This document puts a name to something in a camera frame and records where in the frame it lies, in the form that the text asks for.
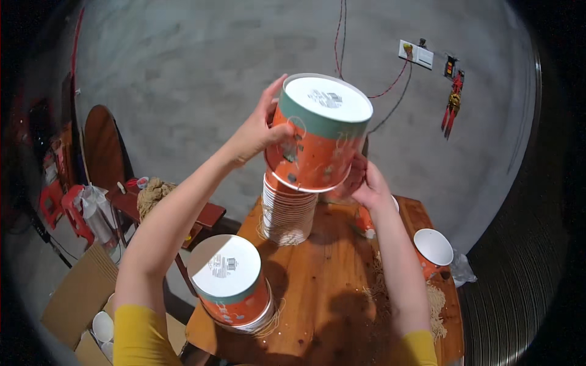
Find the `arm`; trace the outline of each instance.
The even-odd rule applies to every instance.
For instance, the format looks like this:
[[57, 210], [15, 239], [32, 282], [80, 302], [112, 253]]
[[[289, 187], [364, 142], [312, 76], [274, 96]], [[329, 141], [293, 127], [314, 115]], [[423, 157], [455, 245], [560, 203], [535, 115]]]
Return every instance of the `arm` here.
[[163, 278], [210, 196], [235, 167], [293, 134], [290, 126], [269, 129], [267, 125], [277, 106], [272, 98], [286, 77], [274, 81], [230, 140], [145, 217], [120, 264], [116, 309], [125, 304], [142, 305], [165, 318]]
[[427, 288], [413, 244], [378, 168], [357, 155], [350, 179], [352, 197], [365, 206], [376, 227], [393, 327], [399, 336], [431, 330]]

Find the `hand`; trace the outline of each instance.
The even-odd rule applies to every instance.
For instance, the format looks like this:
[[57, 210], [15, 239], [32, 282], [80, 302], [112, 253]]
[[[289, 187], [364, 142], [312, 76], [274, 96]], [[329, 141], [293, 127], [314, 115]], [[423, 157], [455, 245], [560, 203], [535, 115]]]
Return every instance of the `hand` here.
[[244, 165], [268, 145], [293, 136], [295, 131], [288, 124], [272, 128], [268, 126], [277, 109], [277, 100], [273, 97], [283, 86], [286, 77], [287, 74], [283, 74], [263, 91], [254, 112], [224, 144], [223, 149], [228, 151], [230, 159], [237, 165]]
[[350, 175], [344, 187], [356, 201], [369, 211], [379, 211], [393, 207], [391, 191], [379, 168], [367, 160], [361, 153], [356, 153], [350, 168]]

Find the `red wire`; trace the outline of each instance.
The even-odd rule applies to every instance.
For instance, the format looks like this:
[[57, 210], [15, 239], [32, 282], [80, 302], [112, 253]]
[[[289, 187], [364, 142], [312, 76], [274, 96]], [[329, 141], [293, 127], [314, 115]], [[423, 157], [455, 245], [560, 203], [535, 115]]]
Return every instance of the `red wire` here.
[[[333, 52], [334, 55], [336, 56], [336, 68], [338, 69], [338, 74], [340, 75], [340, 78], [342, 80], [344, 80], [344, 77], [342, 76], [342, 69], [340, 67], [340, 64], [338, 63], [338, 37], [340, 35], [340, 25], [342, 25], [342, 9], [343, 9], [343, 5], [344, 5], [344, 0], [340, 0], [340, 19], [338, 19], [338, 29], [336, 30], [336, 40], [333, 43]], [[395, 79], [395, 81], [391, 84], [391, 86], [389, 86], [387, 88], [387, 90], [383, 91], [380, 94], [374, 95], [372, 97], [368, 97], [368, 99], [375, 99], [378, 97], [382, 97], [383, 95], [387, 94], [394, 86], [395, 84], [397, 84], [399, 78], [401, 77], [401, 75], [403, 75], [403, 72], [405, 71], [405, 67], [407, 67], [407, 63], [409, 62], [409, 60], [405, 60], [405, 63], [403, 65], [403, 68], [401, 69], [401, 72], [399, 73], [399, 75], [397, 76], [397, 78]]]
[[374, 97], [368, 97], [369, 99], [374, 99], [374, 98], [378, 98], [378, 97], [382, 97], [383, 95], [387, 94], [387, 92], [389, 90], [391, 90], [395, 84], [397, 84], [397, 82], [399, 81], [399, 78], [401, 77], [401, 75], [403, 75], [403, 71], [405, 71], [405, 67], [407, 66], [407, 62], [409, 62], [408, 60], [405, 60], [405, 64], [403, 65], [403, 68], [401, 69], [401, 72], [399, 73], [399, 76], [397, 76], [397, 78], [395, 79], [395, 81], [391, 84], [391, 86], [389, 86], [387, 88], [387, 90], [383, 91], [382, 93], [375, 95]]

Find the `green rim band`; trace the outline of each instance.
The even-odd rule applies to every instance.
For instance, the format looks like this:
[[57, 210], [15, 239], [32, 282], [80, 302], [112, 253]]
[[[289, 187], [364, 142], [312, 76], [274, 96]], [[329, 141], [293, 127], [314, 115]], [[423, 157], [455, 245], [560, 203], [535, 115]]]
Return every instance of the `green rim band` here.
[[197, 294], [199, 296], [203, 297], [204, 299], [206, 299], [207, 301], [211, 301], [211, 302], [217, 301], [217, 302], [222, 302], [225, 305], [231, 305], [231, 304], [236, 304], [236, 303], [242, 302], [242, 301], [244, 301], [245, 298], [252, 295], [258, 286], [258, 281], [260, 280], [260, 278], [261, 278], [261, 276], [258, 276], [257, 280], [254, 281], [252, 286], [250, 286], [246, 290], [242, 291], [241, 293], [238, 293], [233, 296], [228, 296], [228, 297], [212, 296], [212, 295], [202, 291], [197, 285], [195, 285], [195, 284], [193, 284], [193, 285], [195, 286], [195, 290], [196, 290]]
[[301, 119], [302, 123], [296, 118], [290, 120], [295, 126], [306, 130], [310, 134], [326, 139], [336, 140], [344, 135], [350, 140], [361, 138], [370, 121], [369, 118], [363, 122], [342, 122], [320, 116], [297, 104], [284, 90], [281, 90], [279, 109], [286, 119], [290, 119], [291, 117], [299, 117]]

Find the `red plastic stool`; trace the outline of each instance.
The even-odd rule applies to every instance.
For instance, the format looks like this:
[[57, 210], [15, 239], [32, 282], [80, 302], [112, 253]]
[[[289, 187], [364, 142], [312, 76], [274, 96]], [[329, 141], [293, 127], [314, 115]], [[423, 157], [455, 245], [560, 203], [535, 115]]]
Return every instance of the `red plastic stool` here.
[[73, 232], [75, 232], [77, 237], [84, 237], [87, 240], [87, 243], [91, 245], [94, 243], [94, 234], [91, 232], [90, 227], [87, 225], [86, 221], [81, 215], [83, 208], [80, 211], [73, 204], [73, 200], [82, 190], [83, 186], [80, 185], [75, 185], [69, 188], [69, 192], [67, 192], [67, 194], [63, 196], [63, 200], [61, 200], [61, 205], [67, 214], [67, 218], [69, 219], [69, 223], [71, 224]]
[[[63, 191], [61, 190], [61, 184], [59, 184], [58, 180], [55, 180], [53, 183], [43, 188], [40, 193], [40, 210], [53, 230], [55, 230], [55, 224], [57, 224], [59, 215], [65, 215], [63, 207], [61, 206], [62, 198]], [[50, 207], [46, 206], [47, 201], [51, 202]]]

